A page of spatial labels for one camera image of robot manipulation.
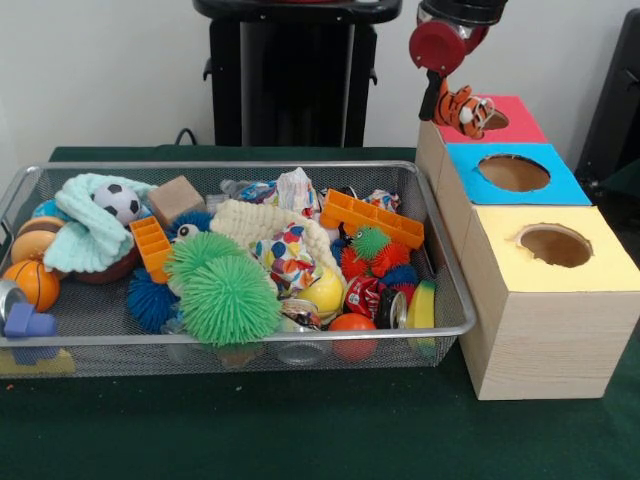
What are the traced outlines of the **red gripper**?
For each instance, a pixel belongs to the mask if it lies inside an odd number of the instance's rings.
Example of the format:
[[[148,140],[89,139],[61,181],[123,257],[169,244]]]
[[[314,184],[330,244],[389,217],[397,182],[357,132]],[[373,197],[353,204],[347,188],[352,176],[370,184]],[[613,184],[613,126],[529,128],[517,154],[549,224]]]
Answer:
[[[428,85],[419,111],[421,121],[434,118],[443,78],[454,72],[467,55],[460,27],[444,20],[429,20],[413,31],[409,52],[417,68],[427,69]]]

